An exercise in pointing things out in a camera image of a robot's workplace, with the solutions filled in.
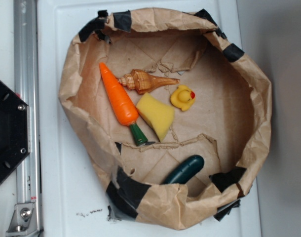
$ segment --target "brown paper bag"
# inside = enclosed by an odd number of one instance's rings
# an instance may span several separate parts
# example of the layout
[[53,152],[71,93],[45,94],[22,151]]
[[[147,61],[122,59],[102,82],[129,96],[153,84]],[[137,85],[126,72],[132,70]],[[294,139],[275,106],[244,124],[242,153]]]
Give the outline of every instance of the brown paper bag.
[[[155,143],[136,147],[128,127],[115,118],[99,62],[117,78],[132,69],[178,78],[195,91],[196,102],[186,112],[175,109],[162,143],[139,118]],[[177,86],[151,95],[170,104]],[[141,98],[135,90],[127,92],[135,104]],[[247,195],[269,151],[271,83],[205,10],[99,12],[71,42],[59,98],[115,218],[178,230],[195,225]],[[185,185],[161,185],[194,154],[205,160],[199,173]]]

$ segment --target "yellow rubber duck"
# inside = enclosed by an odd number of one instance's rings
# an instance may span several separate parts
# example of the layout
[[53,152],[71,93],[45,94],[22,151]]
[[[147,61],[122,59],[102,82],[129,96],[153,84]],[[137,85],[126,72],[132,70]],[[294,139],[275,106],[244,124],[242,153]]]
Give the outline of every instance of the yellow rubber duck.
[[195,93],[186,85],[179,85],[170,96],[170,102],[182,111],[187,111],[195,102]]

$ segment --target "crumpled paper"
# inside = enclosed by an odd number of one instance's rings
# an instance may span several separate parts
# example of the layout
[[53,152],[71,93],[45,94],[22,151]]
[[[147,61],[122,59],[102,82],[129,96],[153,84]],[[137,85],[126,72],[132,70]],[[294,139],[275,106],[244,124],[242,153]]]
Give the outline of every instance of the crumpled paper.
[[[103,34],[86,42],[75,36],[66,57],[59,99],[86,147],[106,190],[116,183],[120,166],[132,179],[151,187],[137,208],[136,221],[185,229],[217,213],[217,208],[248,194],[269,152],[271,83],[244,54],[229,63],[222,51],[230,45],[213,23],[179,11],[145,8],[131,11],[131,32],[114,27],[107,17]],[[178,78],[196,94],[186,112],[175,108],[175,120],[162,143],[139,118],[137,124],[155,143],[136,147],[129,128],[120,125],[101,81],[99,62],[117,78],[132,69]],[[151,95],[165,104],[178,85],[164,86]],[[128,91],[136,104],[141,95]],[[115,142],[122,144],[121,153]],[[160,185],[191,155],[204,157],[204,168],[187,184]],[[247,171],[241,180],[220,192],[209,175],[234,167]]]

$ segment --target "gray wall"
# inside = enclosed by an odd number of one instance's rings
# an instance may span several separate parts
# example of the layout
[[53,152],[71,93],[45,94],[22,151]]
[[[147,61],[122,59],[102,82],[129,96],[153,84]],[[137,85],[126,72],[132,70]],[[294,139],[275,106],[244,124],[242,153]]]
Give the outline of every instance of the gray wall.
[[273,84],[271,150],[258,176],[263,237],[301,237],[301,0],[237,0],[243,49]]

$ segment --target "yellow sponge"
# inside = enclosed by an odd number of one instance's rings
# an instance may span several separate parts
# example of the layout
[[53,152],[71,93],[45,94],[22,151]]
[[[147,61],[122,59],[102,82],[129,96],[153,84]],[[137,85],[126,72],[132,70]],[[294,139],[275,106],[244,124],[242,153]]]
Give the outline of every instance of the yellow sponge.
[[175,109],[145,93],[136,108],[145,122],[155,131],[160,142],[165,138],[175,118]]

